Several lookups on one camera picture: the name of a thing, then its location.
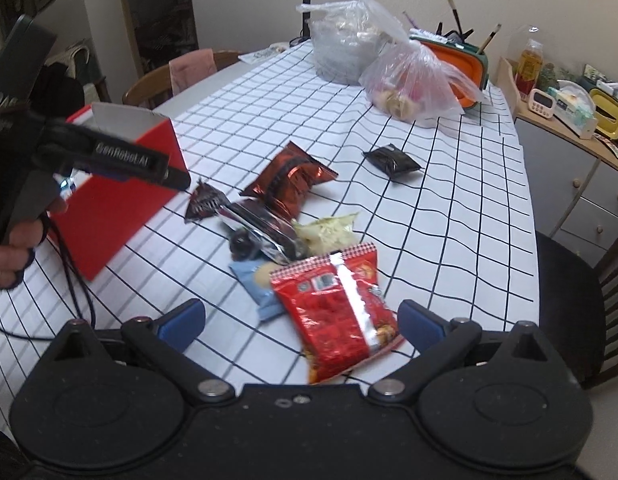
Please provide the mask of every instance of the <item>bottle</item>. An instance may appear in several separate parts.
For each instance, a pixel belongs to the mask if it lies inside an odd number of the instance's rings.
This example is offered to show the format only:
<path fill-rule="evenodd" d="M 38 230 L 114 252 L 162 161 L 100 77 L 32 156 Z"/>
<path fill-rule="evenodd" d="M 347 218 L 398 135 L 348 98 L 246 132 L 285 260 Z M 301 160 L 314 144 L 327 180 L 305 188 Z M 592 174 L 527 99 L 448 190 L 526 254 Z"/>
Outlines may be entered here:
<path fill-rule="evenodd" d="M 516 87 L 522 101 L 526 102 L 542 69 L 542 44 L 529 40 L 520 55 L 518 71 L 516 72 Z"/>

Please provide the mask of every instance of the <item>chair backrest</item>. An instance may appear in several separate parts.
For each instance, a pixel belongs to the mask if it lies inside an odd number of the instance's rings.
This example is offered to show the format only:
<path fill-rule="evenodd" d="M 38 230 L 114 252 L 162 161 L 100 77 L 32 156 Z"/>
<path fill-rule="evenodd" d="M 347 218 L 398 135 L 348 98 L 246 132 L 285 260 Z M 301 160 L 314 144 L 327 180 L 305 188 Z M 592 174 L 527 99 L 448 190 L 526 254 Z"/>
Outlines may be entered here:
<path fill-rule="evenodd" d="M 218 70 L 237 63 L 240 53 L 236 50 L 214 51 L 215 66 Z M 156 106 L 173 97 L 171 91 L 171 74 L 166 64 L 145 74 L 128 89 L 122 103 L 129 106 L 141 106 L 146 103 L 153 110 Z"/>
<path fill-rule="evenodd" d="M 604 364 L 599 374 L 586 380 L 583 388 L 592 388 L 618 376 L 618 258 L 603 272 L 601 279 L 604 313 L 606 316 L 606 341 Z"/>

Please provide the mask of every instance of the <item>black triangular snack wrapper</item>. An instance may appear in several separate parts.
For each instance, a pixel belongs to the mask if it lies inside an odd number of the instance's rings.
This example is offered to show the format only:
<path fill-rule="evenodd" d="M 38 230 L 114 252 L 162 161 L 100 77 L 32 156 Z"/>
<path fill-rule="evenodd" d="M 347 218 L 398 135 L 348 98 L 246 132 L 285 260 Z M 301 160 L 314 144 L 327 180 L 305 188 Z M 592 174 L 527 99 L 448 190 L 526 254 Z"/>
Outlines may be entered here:
<path fill-rule="evenodd" d="M 218 209 L 228 203 L 229 200 L 223 192 L 198 180 L 198 186 L 191 194 L 189 205 L 186 208 L 185 224 L 215 216 Z"/>

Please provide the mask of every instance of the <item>finger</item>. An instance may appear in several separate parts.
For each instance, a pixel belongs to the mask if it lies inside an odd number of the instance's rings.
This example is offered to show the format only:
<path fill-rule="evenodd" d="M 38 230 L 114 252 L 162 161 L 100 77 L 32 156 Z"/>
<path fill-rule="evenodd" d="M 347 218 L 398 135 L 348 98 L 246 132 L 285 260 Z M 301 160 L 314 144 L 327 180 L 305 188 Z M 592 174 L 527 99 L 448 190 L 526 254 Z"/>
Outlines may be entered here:
<path fill-rule="evenodd" d="M 11 246 L 0 246 L 0 270 L 22 270 L 29 260 L 29 251 Z"/>
<path fill-rule="evenodd" d="M 11 270 L 0 270 L 0 289 L 11 288 L 16 283 L 16 274 Z"/>
<path fill-rule="evenodd" d="M 22 249 L 33 248 L 42 241 L 42 234 L 44 228 L 41 221 L 20 222 L 11 230 L 9 244 Z"/>
<path fill-rule="evenodd" d="M 49 213 L 64 213 L 67 211 L 67 203 L 61 196 L 56 197 L 56 199 L 51 202 L 51 205 L 46 208 Z"/>

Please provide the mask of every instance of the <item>white grid tablecloth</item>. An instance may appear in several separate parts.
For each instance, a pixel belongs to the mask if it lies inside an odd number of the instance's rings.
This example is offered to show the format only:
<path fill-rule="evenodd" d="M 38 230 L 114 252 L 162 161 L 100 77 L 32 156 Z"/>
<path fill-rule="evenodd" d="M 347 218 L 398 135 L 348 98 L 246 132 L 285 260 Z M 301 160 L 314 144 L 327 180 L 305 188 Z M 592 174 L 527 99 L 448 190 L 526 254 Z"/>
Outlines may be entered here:
<path fill-rule="evenodd" d="M 389 119 L 361 88 L 315 75 L 304 44 L 254 68 L 174 120 L 195 186 L 198 177 L 230 200 L 289 140 L 340 176 L 316 186 L 300 222 L 358 213 L 355 229 L 378 249 L 380 286 L 396 310 L 415 300 L 444 318 L 471 317 L 486 330 L 538 319 L 534 220 L 522 149 L 502 92 L 460 121 L 423 129 Z M 423 171 L 400 182 L 362 158 L 392 142 Z M 228 264 L 228 231 L 218 218 L 185 224 L 180 194 L 90 283 L 98 328 L 138 315 L 157 317 L 193 296 L 207 326 L 186 355 L 233 383 L 305 383 L 306 359 L 288 316 L 261 323 Z M 0 293 L 0 324 L 53 335 L 70 319 L 60 259 L 46 242 L 25 283 Z M 0 334 L 0 429 L 13 396 L 45 343 Z M 414 355 L 405 343 L 336 381 L 363 389 Z"/>

